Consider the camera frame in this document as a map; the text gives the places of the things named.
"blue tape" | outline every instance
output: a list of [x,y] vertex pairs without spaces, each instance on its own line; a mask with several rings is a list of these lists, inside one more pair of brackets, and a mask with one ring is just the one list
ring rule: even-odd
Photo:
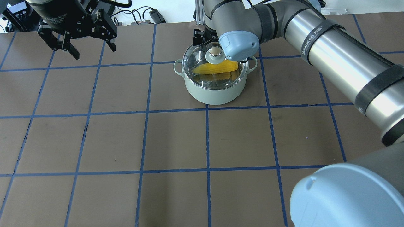
[[142,182],[143,182],[143,168],[145,165],[145,150],[146,150],[146,137],[147,137],[147,125],[149,120],[149,108],[150,108],[150,93],[152,91],[152,75],[153,75],[153,59],[154,59],[154,45],[156,42],[156,24],[154,25],[153,31],[153,43],[151,47],[151,59],[150,59],[150,74],[149,74],[149,90],[147,92],[147,107],[146,107],[146,118],[145,118],[145,130],[143,134],[143,146],[142,146],[142,159],[140,163],[140,175],[139,175],[139,186],[137,191],[137,204],[136,204],[136,214],[135,214],[135,227],[139,226],[139,213],[140,213],[140,200],[142,194]]
[[276,168],[277,168],[276,173],[277,173],[277,176],[278,176],[278,186],[279,186],[280,201],[281,201],[281,205],[282,205],[283,221],[285,223],[285,226],[288,226],[288,219],[286,218],[285,200],[284,200],[284,197],[283,197],[282,179],[281,179],[280,170],[279,170],[278,152],[276,150],[274,125],[273,125],[273,122],[272,122],[271,105],[269,103],[268,90],[267,90],[267,81],[265,79],[264,64],[263,64],[263,59],[261,57],[262,56],[261,47],[259,48],[259,56],[261,58],[260,63],[261,63],[262,80],[263,80],[263,83],[264,83],[265,98],[267,100],[267,106],[268,106],[269,126],[271,128],[272,146],[274,148],[275,164],[276,164]]
[[358,20],[356,19],[355,14],[352,14],[352,16],[353,16],[353,19],[355,20],[355,24],[356,24],[356,27],[358,28],[360,37],[362,38],[363,43],[366,44],[365,37],[363,36],[362,30],[360,29],[360,26],[359,26]]
[[72,209],[72,202],[73,202],[74,192],[76,190],[78,171],[79,171],[79,168],[80,168],[81,157],[83,155],[83,148],[84,148],[84,142],[86,140],[88,124],[90,123],[90,117],[91,117],[90,113],[91,113],[91,108],[93,107],[94,94],[95,94],[95,89],[97,87],[98,75],[99,75],[99,72],[100,72],[100,66],[101,66],[102,56],[104,54],[104,48],[105,48],[105,41],[104,41],[104,43],[102,45],[100,59],[98,61],[97,74],[95,75],[95,80],[94,80],[93,92],[91,94],[90,105],[88,107],[86,126],[84,127],[83,138],[82,138],[81,145],[80,145],[80,152],[79,152],[78,159],[77,159],[76,172],[75,172],[75,175],[74,175],[74,180],[73,180],[73,185],[72,185],[72,192],[70,194],[69,206],[67,207],[67,213],[66,213],[66,219],[65,219],[65,225],[64,225],[65,227],[67,227],[67,225],[69,223],[70,211]]
[[319,72],[320,74],[320,79],[321,79],[321,83],[323,84],[323,89],[324,89],[324,93],[326,94],[326,98],[327,98],[327,102],[328,102],[328,107],[330,108],[330,113],[331,113],[331,118],[332,118],[332,122],[334,124],[334,128],[335,128],[335,133],[337,134],[337,139],[338,139],[338,144],[339,144],[339,148],[341,150],[341,155],[342,155],[342,159],[344,160],[344,162],[347,161],[347,158],[345,156],[345,151],[344,151],[344,147],[342,145],[342,141],[341,141],[341,136],[339,134],[339,130],[338,130],[338,125],[337,125],[337,121],[335,120],[335,116],[334,116],[334,111],[332,110],[332,104],[330,102],[330,97],[328,96],[328,92],[327,92],[327,87],[326,87],[326,83],[324,81],[323,75]]
[[50,67],[51,64],[52,64],[52,61],[53,61],[53,57],[54,57],[54,56],[55,56],[55,52],[53,51],[52,56],[50,57],[50,60],[49,60],[48,69],[46,70],[44,79],[43,79],[43,81],[42,81],[41,88],[40,88],[39,93],[38,93],[38,98],[36,99],[36,102],[35,102],[34,110],[32,111],[31,119],[29,120],[28,129],[27,129],[27,132],[26,132],[26,134],[25,134],[23,143],[22,143],[22,145],[21,145],[21,149],[20,149],[20,152],[19,152],[19,154],[18,154],[17,162],[16,162],[16,164],[15,164],[15,166],[14,166],[14,171],[13,171],[12,177],[11,177],[11,179],[10,179],[10,183],[8,184],[7,192],[6,192],[6,195],[5,195],[5,197],[4,197],[2,207],[1,207],[1,209],[0,209],[0,219],[1,219],[2,215],[3,215],[4,207],[5,207],[5,205],[6,205],[6,202],[7,202],[7,199],[8,199],[8,195],[10,194],[11,185],[13,184],[13,181],[14,181],[14,178],[15,178],[15,174],[17,173],[17,168],[18,168],[18,165],[19,165],[20,160],[21,160],[21,156],[22,156],[23,151],[24,151],[25,143],[27,142],[27,137],[28,137],[28,134],[29,134],[29,130],[31,129],[32,120],[34,119],[35,111],[36,111],[36,108],[38,107],[38,103],[39,103],[39,100],[40,100],[40,98],[41,98],[41,94],[42,94],[42,91],[43,91],[43,89],[44,89],[44,86],[45,86],[46,78],[48,77],[49,67]]
[[14,35],[13,35],[13,37],[11,38],[10,44],[8,45],[8,48],[7,48],[7,50],[6,50],[6,53],[4,54],[3,60],[1,61],[0,69],[3,68],[4,62],[6,61],[8,52],[10,51],[11,45],[13,44],[13,41],[14,41],[14,38],[15,38],[15,35],[16,35],[16,34],[17,34],[17,32],[14,32]]

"grid square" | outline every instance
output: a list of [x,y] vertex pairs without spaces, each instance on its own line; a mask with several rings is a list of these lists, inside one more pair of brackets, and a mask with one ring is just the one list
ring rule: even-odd
[[0,174],[14,172],[29,120],[29,118],[0,119]]
[[274,166],[268,109],[209,111],[210,167]]
[[283,37],[279,37],[266,43],[261,43],[261,55],[262,57],[278,57],[295,56],[300,55],[300,53]]
[[150,113],[145,170],[206,168],[205,111]]
[[91,116],[80,172],[140,170],[145,114]]
[[11,40],[13,39],[14,33],[3,33],[0,34],[0,64],[6,55],[7,49],[10,45]]
[[47,68],[52,52],[37,32],[17,32],[2,69]]
[[210,173],[212,227],[284,226],[276,170]]
[[154,25],[118,26],[115,38],[116,52],[105,48],[103,64],[150,62],[152,56]]
[[342,162],[328,106],[272,108],[280,166]]
[[74,176],[15,177],[0,226],[63,226]]
[[359,29],[356,26],[355,19],[352,14],[327,15],[325,17],[327,19],[335,20],[338,24],[345,28],[348,34],[362,42],[362,37],[360,36]]
[[318,71],[301,58],[263,62],[271,105],[327,103]]
[[210,105],[210,107],[241,107],[267,105],[264,83],[262,80],[261,63],[258,60],[257,68],[247,75],[246,86],[241,94],[233,101],[223,105]]
[[97,68],[50,70],[36,114],[88,112]]
[[78,176],[68,227],[133,227],[138,174]]
[[102,67],[92,112],[146,110],[149,76],[150,65]]
[[400,53],[400,54],[385,54],[382,55],[383,57],[385,57],[387,60],[395,63],[395,64],[401,64],[404,65],[404,53]]
[[0,177],[0,204],[4,202],[11,177]]
[[185,87],[184,78],[177,75],[172,64],[153,65],[150,110],[205,108]]
[[0,115],[31,115],[46,71],[0,72]]
[[366,43],[376,51],[404,51],[403,12],[356,14]]
[[384,148],[380,129],[353,105],[332,109],[348,161]]
[[286,217],[288,219],[288,225],[294,226],[290,218],[290,196],[295,188],[296,184],[303,178],[313,174],[318,169],[289,169],[280,170],[282,177],[282,190],[283,198],[285,200]]
[[139,226],[208,226],[206,172],[144,174]]
[[86,117],[34,118],[17,173],[75,172]]
[[[70,43],[80,53],[80,59],[76,60],[67,51],[56,51],[52,60],[51,67],[98,65],[103,42],[103,40],[93,37],[84,37],[76,40],[71,40]],[[106,45],[104,53],[108,51],[110,52],[108,46]]]
[[194,28],[204,30],[203,26],[195,22],[157,24],[153,62],[182,59],[187,48],[192,45]]

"black cable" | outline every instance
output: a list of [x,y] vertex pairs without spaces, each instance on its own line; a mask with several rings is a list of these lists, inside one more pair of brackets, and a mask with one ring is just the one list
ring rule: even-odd
[[[148,7],[148,9],[145,9],[144,11],[143,11],[143,14],[142,14],[142,17],[143,17],[143,20],[145,19],[145,12],[147,11],[147,10],[155,10],[155,9],[153,9],[152,7],[149,7],[149,6],[143,6],[143,7]],[[160,21],[163,21],[162,19],[161,19],[161,17],[160,17],[160,14],[157,14],[158,15],[158,18],[160,19]]]
[[269,1],[271,1],[271,0],[264,0],[264,1],[260,2],[260,4],[264,4],[264,3],[269,2]]
[[143,18],[143,19],[145,18],[145,12],[146,12],[147,10],[154,10],[154,9],[153,9],[153,8],[147,8],[147,9],[145,9],[145,10],[143,11],[143,14],[142,14],[142,18]]
[[253,4],[251,3],[251,1],[250,1],[250,0],[247,0],[247,2],[248,2],[248,3],[250,3],[250,6],[251,6],[251,7],[253,6]]
[[11,19],[19,26],[19,29],[21,32],[27,32],[27,28],[22,23],[20,23],[18,18],[15,18],[14,14],[8,8],[3,12],[3,14],[6,14],[5,15],[6,17],[7,16],[11,17]]
[[252,58],[248,57],[247,60],[245,60],[245,61],[239,61],[239,62],[241,62],[241,63],[247,63],[249,60],[252,60]]
[[127,4],[116,2],[116,1],[114,2],[114,1],[111,1],[111,0],[100,0],[100,1],[108,3],[108,4],[111,4],[113,6],[122,7],[122,8],[129,8],[129,7],[132,6],[132,0],[128,0]]
[[122,13],[122,12],[129,12],[129,13],[131,13],[131,14],[132,14],[132,16],[133,16],[133,19],[134,19],[134,20],[135,20],[135,22],[136,22],[136,24],[139,24],[139,22],[136,20],[136,17],[135,17],[135,15],[134,15],[134,13],[133,13],[132,11],[130,11],[130,10],[127,10],[127,9],[124,9],[124,10],[118,11],[118,12],[116,12],[116,13],[112,14],[112,15],[111,15],[111,17],[113,17],[113,16],[117,15],[118,13]]
[[116,17],[114,17],[114,23],[116,26],[119,26],[119,20]]

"cable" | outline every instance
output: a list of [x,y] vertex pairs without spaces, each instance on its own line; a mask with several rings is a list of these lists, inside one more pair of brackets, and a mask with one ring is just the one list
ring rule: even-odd
[[119,20],[116,17],[114,17],[114,23],[116,26],[119,26]]
[[135,22],[136,22],[136,24],[139,24],[139,22],[136,20],[136,17],[135,17],[135,15],[134,15],[134,13],[133,13],[132,11],[130,11],[130,10],[127,10],[127,9],[124,9],[124,10],[118,11],[118,12],[116,12],[116,13],[112,14],[112,15],[111,15],[111,17],[113,17],[113,16],[117,15],[118,13],[122,13],[122,12],[129,12],[129,13],[131,13],[131,14],[132,14],[132,16],[133,16],[133,19],[134,19],[134,20],[135,20]]
[[260,2],[260,4],[264,4],[264,3],[269,2],[269,1],[271,1],[271,0],[264,0],[264,1]]
[[113,6],[122,7],[122,8],[129,8],[129,7],[132,6],[132,0],[128,0],[127,4],[116,2],[116,1],[114,2],[114,1],[111,1],[111,0],[100,0],[100,1],[108,3],[108,4],[111,4]]
[[253,4],[251,3],[251,1],[250,1],[250,0],[247,0],[247,2],[248,2],[248,3],[250,3],[250,6],[251,6],[251,7],[253,6]]
[[147,9],[145,9],[145,10],[143,11],[143,14],[142,14],[142,18],[143,18],[143,19],[145,18],[145,12],[146,12],[147,10],[154,10],[154,9],[153,9],[153,8],[147,8]]

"corn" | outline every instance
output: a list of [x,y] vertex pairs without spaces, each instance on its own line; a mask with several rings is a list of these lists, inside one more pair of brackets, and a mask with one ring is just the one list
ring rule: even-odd
[[210,63],[202,64],[193,69],[192,72],[197,74],[219,74],[219,73],[231,72],[237,70],[237,68],[238,68],[238,62],[226,59],[223,62],[216,65]]

